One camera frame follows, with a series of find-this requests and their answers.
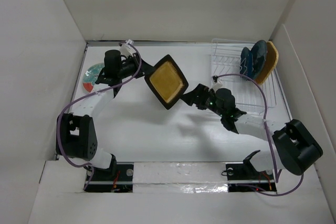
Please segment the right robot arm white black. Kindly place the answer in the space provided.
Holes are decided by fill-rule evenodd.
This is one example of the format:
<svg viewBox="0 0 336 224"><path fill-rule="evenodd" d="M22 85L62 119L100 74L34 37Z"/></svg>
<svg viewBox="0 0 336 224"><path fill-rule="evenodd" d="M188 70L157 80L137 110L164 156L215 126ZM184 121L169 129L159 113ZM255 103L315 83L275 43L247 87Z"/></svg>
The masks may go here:
<svg viewBox="0 0 336 224"><path fill-rule="evenodd" d="M199 84L181 99L189 106L217 114L226 130L269 144L267 151L254 150L250 161L242 166L248 178L268 169L285 169L300 176L323 155L321 146L301 121L275 122L250 115L236 106L235 97L226 88L211 89Z"/></svg>

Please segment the woven bamboo square plate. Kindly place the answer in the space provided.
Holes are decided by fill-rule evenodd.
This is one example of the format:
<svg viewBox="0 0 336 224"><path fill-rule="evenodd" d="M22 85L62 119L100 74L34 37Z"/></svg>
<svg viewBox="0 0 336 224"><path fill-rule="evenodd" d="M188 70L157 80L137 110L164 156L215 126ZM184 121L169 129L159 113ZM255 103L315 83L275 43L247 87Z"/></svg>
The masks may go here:
<svg viewBox="0 0 336 224"><path fill-rule="evenodd" d="M267 42L266 62L255 81L262 85L275 69L279 59L279 53L272 41Z"/></svg>

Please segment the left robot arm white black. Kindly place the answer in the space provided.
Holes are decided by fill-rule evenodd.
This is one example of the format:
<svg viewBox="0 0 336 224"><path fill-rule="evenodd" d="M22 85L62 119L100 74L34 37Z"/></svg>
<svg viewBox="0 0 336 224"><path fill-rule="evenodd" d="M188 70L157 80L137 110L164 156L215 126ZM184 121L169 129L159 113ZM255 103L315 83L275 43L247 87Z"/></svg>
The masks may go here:
<svg viewBox="0 0 336 224"><path fill-rule="evenodd" d="M94 119L114 99L121 87L154 71L133 47L106 51L103 67L92 90L72 101L57 118L56 152L72 166L112 180L117 175L116 157L98 146Z"/></svg>

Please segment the brown black square plate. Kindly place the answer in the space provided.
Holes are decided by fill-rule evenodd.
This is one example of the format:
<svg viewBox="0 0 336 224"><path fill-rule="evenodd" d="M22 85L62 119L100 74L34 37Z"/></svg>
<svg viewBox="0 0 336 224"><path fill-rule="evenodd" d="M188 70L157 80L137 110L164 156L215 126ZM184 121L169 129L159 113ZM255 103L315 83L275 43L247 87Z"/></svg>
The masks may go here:
<svg viewBox="0 0 336 224"><path fill-rule="evenodd" d="M169 110L188 88L188 81L170 55L163 57L154 69L144 77L145 82L160 103Z"/></svg>

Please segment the dark blue leaf-shaped plate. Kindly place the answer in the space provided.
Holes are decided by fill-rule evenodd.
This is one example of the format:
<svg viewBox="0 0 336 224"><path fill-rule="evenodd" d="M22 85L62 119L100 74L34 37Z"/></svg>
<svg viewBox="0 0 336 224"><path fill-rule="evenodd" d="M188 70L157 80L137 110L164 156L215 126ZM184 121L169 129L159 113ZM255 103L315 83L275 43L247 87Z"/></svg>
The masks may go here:
<svg viewBox="0 0 336 224"><path fill-rule="evenodd" d="M240 74L253 78L253 55L251 51L244 47L240 54Z"/></svg>

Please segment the teal round plate white blossoms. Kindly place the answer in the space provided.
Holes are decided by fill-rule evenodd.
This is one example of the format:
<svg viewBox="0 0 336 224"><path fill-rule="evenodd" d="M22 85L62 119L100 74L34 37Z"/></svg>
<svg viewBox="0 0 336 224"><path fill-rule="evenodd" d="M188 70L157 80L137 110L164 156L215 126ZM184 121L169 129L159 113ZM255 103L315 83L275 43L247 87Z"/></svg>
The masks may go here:
<svg viewBox="0 0 336 224"><path fill-rule="evenodd" d="M251 72L251 78L256 80L261 73L267 58L267 43L264 40L259 40L254 44L250 50L252 54L253 70Z"/></svg>

